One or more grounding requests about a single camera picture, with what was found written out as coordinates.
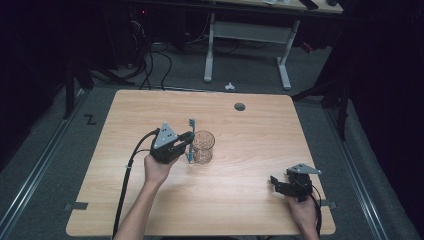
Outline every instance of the dark background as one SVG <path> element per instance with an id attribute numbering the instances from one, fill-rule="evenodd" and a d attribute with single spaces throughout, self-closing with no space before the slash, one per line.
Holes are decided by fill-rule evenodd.
<path id="1" fill-rule="evenodd" d="M 349 65 L 350 98 L 370 144 L 408 216 L 417 226 L 423 208 L 424 43 L 423 3 L 343 1 L 345 15 L 374 19 L 341 26 L 306 20 L 295 46 L 334 46 L 317 84 Z M 205 14 L 149 9 L 153 37 L 182 47 L 185 32 L 201 32 Z M 66 64 L 81 55 L 116 69 L 134 62 L 125 7 L 13 1 L 0 9 L 0 167 L 3 169 L 32 124 L 66 79 Z"/>

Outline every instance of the black cable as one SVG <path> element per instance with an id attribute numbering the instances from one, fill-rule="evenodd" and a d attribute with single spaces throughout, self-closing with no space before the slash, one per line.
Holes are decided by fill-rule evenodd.
<path id="1" fill-rule="evenodd" d="M 315 199 L 315 197 L 312 194 L 309 194 L 309 196 L 312 198 L 312 200 L 315 203 L 315 210 L 317 212 L 317 226 L 316 226 L 316 230 L 317 230 L 317 233 L 318 233 L 318 237 L 320 237 L 321 236 L 321 225 L 322 225 L 321 194 L 318 192 L 318 190 L 316 188 L 315 188 L 315 190 L 317 191 L 318 196 L 319 196 L 319 204 L 318 204 L 317 200 Z"/>
<path id="2" fill-rule="evenodd" d="M 163 90 L 163 91 L 165 91 L 165 87 L 163 86 L 163 82 L 165 81 L 166 76 L 168 76 L 168 73 L 171 71 L 171 68 L 172 68 L 172 60 L 171 60 L 171 58 L 170 58 L 170 57 L 168 57 L 168 56 L 167 56 L 166 54 L 164 54 L 164 53 L 157 52 L 157 54 L 160 54 L 160 55 L 162 55 L 162 56 L 164 56 L 164 57 L 168 58 L 168 60 L 169 60 L 169 68 L 168 68 L 168 71 L 166 71 L 165 76 L 163 76 L 162 80 L 160 81 L 160 86 L 162 87 L 162 90 Z"/>
<path id="3" fill-rule="evenodd" d="M 149 83 L 149 90 L 151 90 L 149 77 L 150 77 L 150 74 L 153 71 L 153 56 L 152 56 L 152 51 L 149 51 L 149 56 L 150 56 L 150 63 L 151 63 L 150 70 L 149 70 L 149 73 L 146 74 L 146 77 L 144 78 L 144 80 L 141 83 L 140 88 L 138 88 L 138 90 L 141 90 L 144 87 L 144 84 L 146 84 L 146 82 Z"/>
<path id="4" fill-rule="evenodd" d="M 112 239 L 115 237 L 116 232 L 118 231 L 118 227 L 119 227 L 119 218 L 121 216 L 121 212 L 122 212 L 122 206 L 124 204 L 124 200 L 125 200 L 125 194 L 127 192 L 127 185 L 128 185 L 128 180 L 130 178 L 130 173 L 131 173 L 131 167 L 132 164 L 134 162 L 134 157 L 135 155 L 137 155 L 137 153 L 139 153 L 138 148 L 140 147 L 140 145 L 144 142 L 144 140 L 146 140 L 148 137 L 150 137 L 151 135 L 157 135 L 159 134 L 160 129 L 157 128 L 154 131 L 151 131 L 150 133 L 148 133 L 146 136 L 144 136 L 137 144 L 137 146 L 135 147 L 130 160 L 128 161 L 128 165 L 127 165 L 127 170 L 125 171 L 125 177 L 124 177 L 124 182 L 122 183 L 122 190 L 121 190 L 121 196 L 119 198 L 119 204 L 118 204 L 118 209 L 116 210 L 116 216 L 115 216 L 115 224 L 113 226 L 113 235 L 112 235 Z"/>

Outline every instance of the wooden table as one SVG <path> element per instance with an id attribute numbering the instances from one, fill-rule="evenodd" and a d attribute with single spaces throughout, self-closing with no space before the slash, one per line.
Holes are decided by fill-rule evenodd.
<path id="1" fill-rule="evenodd" d="M 236 103 L 246 109 L 237 111 Z M 270 175 L 287 181 L 285 170 L 298 163 L 314 167 L 289 96 L 135 90 L 115 96 L 77 199 L 87 209 L 72 211 L 67 233 L 112 235 L 125 165 L 136 144 L 163 122 L 178 134 L 190 131 L 189 118 L 196 119 L 196 130 L 214 134 L 213 159 L 200 165 L 180 157 L 155 199 L 146 235 L 299 234 L 287 201 L 269 182 Z M 121 220 L 143 185 L 146 154 L 135 158 Z M 318 176 L 311 179 L 325 198 Z M 322 234 L 334 233 L 328 207 L 322 214 Z"/>

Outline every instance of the wire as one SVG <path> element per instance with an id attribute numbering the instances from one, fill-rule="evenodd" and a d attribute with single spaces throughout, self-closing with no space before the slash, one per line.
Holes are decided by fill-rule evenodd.
<path id="1" fill-rule="evenodd" d="M 195 42 L 203 41 L 204 39 L 207 39 L 207 38 L 202 38 L 202 37 L 203 37 L 203 35 L 205 34 L 206 29 L 208 28 L 208 23 L 209 23 L 209 20 L 210 20 L 210 16 L 211 16 L 211 14 L 210 14 L 210 13 L 208 13 L 208 16 L 206 17 L 205 26 L 203 27 L 203 31 L 202 31 L 202 33 L 200 33 L 199 37 L 197 37 L 197 38 L 196 38 L 196 39 L 194 39 L 193 41 L 186 42 L 186 44 L 195 43 Z"/>
<path id="2" fill-rule="evenodd" d="M 150 71 L 149 71 L 149 73 L 146 72 L 146 77 L 144 78 L 144 80 L 141 83 L 140 88 L 138 90 L 141 90 L 143 88 L 144 84 L 146 84 L 146 82 L 149 83 L 149 90 L 151 90 L 149 77 L 150 77 L 150 74 L 153 71 L 153 56 L 152 56 L 152 51 L 149 51 L 149 56 L 150 56 L 150 63 L 151 63 Z"/>
<path id="3" fill-rule="evenodd" d="M 318 204 L 318 202 L 317 202 L 317 200 L 315 199 L 314 195 L 312 195 L 312 193 L 311 193 L 311 194 L 309 194 L 309 196 L 312 198 L 312 200 L 313 200 L 313 201 L 314 201 L 314 203 L 315 203 L 315 209 L 316 209 L 316 211 L 317 211 L 317 226 L 316 226 L 316 230 L 317 230 L 318 237 L 319 237 L 319 236 L 321 235 L 321 225 L 322 225 L 322 214 L 321 214 L 321 194 L 318 192 L 318 190 L 316 189 L 316 187 L 315 187 L 314 185 L 312 185 L 312 187 L 314 187 L 314 188 L 315 188 L 315 190 L 317 191 L 318 196 L 319 196 L 319 204 Z"/>
<path id="4" fill-rule="evenodd" d="M 160 86 L 162 87 L 162 90 L 163 90 L 163 91 L 165 91 L 165 87 L 163 86 L 163 82 L 165 81 L 166 76 L 168 76 L 168 73 L 171 71 L 171 68 L 172 68 L 172 60 L 171 60 L 171 58 L 170 58 L 170 57 L 168 57 L 168 56 L 167 56 L 166 54 L 164 54 L 164 53 L 157 52 L 157 54 L 160 54 L 160 55 L 162 55 L 162 56 L 164 56 L 164 57 L 168 58 L 168 60 L 169 60 L 169 68 L 168 68 L 168 71 L 166 71 L 165 76 L 163 76 L 162 80 L 160 81 Z"/>
<path id="5" fill-rule="evenodd" d="M 126 166 L 127 170 L 125 171 L 125 177 L 124 177 L 124 182 L 122 183 L 122 190 L 121 190 L 121 196 L 119 198 L 119 204 L 118 204 L 118 209 L 116 210 L 116 216 L 115 216 L 115 224 L 113 226 L 113 236 L 112 239 L 115 237 L 116 232 L 118 231 L 118 226 L 119 226 L 119 218 L 121 217 L 121 212 L 122 212 L 122 206 L 124 204 L 124 200 L 125 200 L 125 194 L 127 192 L 127 185 L 128 185 L 128 180 L 130 178 L 130 173 L 131 173 L 131 167 L 132 164 L 134 162 L 134 157 L 135 155 L 137 155 L 137 153 L 139 153 L 140 151 L 138 151 L 138 148 L 140 147 L 140 145 L 144 142 L 144 140 L 146 140 L 148 137 L 152 136 L 152 135 L 157 135 L 159 134 L 160 129 L 157 128 L 154 131 L 149 132 L 148 134 L 146 134 L 146 136 L 144 136 L 137 144 L 137 146 L 134 148 L 134 151 L 131 155 L 130 160 L 128 161 L 128 165 Z"/>

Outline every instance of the white desk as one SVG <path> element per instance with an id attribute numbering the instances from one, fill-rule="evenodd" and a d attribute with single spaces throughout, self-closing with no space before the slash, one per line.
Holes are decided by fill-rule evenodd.
<path id="1" fill-rule="evenodd" d="M 273 8 L 307 11 L 306 7 L 302 3 L 300 3 L 299 0 L 291 0 L 290 3 L 288 4 L 285 4 L 282 1 L 278 1 L 272 6 L 266 3 L 263 3 L 261 0 L 216 0 L 215 2 L 254 5 L 254 6 L 265 7 L 265 8 L 273 7 Z M 328 5 L 325 0 L 314 0 L 314 2 L 319 7 L 317 10 L 312 10 L 314 12 L 336 13 L 336 14 L 341 14 L 343 12 L 343 9 L 341 8 L 339 4 L 332 7 Z M 291 84 L 290 84 L 290 80 L 287 74 L 287 69 L 285 64 L 286 64 L 287 57 L 289 56 L 290 49 L 293 45 L 294 38 L 296 37 L 299 24 L 300 24 L 300 21 L 296 20 L 294 21 L 293 26 L 291 28 L 279 28 L 279 27 L 270 27 L 270 26 L 263 26 L 263 25 L 223 22 L 223 21 L 215 21 L 215 14 L 212 14 L 210 30 L 209 30 L 209 46 L 208 46 L 208 53 L 206 56 L 204 81 L 205 82 L 212 81 L 214 38 L 215 37 L 234 38 L 234 39 L 249 40 L 249 41 L 261 41 L 261 42 L 285 44 L 285 48 L 281 54 L 281 57 L 278 57 L 276 61 L 277 61 L 278 69 L 280 71 L 280 77 L 281 77 L 281 82 L 283 84 L 283 88 L 286 90 L 290 90 Z"/>

